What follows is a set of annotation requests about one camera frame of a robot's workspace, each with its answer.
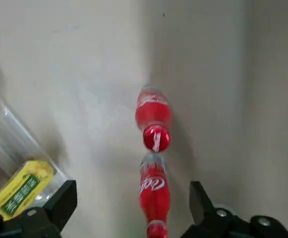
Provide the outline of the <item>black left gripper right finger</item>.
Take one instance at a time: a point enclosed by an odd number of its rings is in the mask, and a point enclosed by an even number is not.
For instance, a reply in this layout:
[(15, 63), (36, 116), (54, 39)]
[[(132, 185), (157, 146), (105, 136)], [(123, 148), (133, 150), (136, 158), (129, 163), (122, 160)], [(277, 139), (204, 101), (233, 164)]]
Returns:
[(190, 182), (189, 209), (194, 223), (182, 238), (288, 238), (285, 226), (272, 217), (256, 215), (245, 221), (215, 207), (199, 181)]

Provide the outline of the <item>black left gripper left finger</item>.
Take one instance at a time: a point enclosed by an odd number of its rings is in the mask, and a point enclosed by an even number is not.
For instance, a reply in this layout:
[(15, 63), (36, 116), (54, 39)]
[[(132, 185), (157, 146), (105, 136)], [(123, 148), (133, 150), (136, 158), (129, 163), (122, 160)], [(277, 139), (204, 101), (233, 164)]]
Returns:
[(67, 180), (42, 207), (31, 207), (4, 221), (0, 215), (0, 238), (60, 238), (77, 207), (75, 180)]

